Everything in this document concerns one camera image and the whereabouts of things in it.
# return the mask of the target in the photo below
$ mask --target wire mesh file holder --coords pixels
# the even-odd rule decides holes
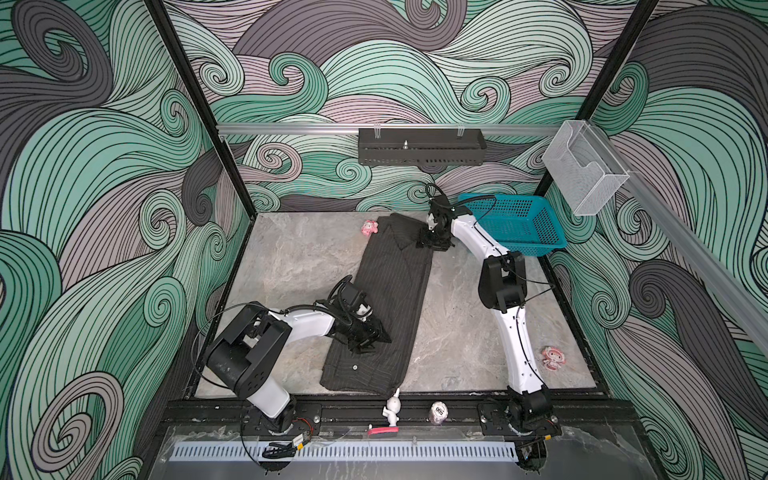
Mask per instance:
[[[629,179],[605,133],[583,120],[566,120],[544,152],[544,165],[574,215],[597,215]]]

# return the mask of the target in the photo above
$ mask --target patterned wall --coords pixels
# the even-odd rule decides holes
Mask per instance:
[[[167,0],[167,8],[220,122],[559,124],[576,115],[634,3]],[[422,182],[431,181],[451,197],[531,194],[547,141],[489,140],[481,167],[420,170],[358,165],[353,136],[228,138],[267,211],[421,210]]]
[[[768,2],[700,3],[647,24],[595,120],[768,311]],[[669,476],[764,479],[768,360],[739,319],[627,191],[597,217],[548,198],[570,242],[551,262]]]
[[[247,218],[142,0],[0,2],[0,64],[3,475],[136,477]]]

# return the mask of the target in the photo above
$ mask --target blue basket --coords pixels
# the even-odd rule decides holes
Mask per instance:
[[[458,199],[478,195],[485,194],[461,194]],[[468,202],[467,207],[480,219],[480,226],[510,251],[519,250],[523,255],[541,257],[568,245],[563,227],[546,198],[496,195],[496,205],[493,202],[493,199],[487,198]]]

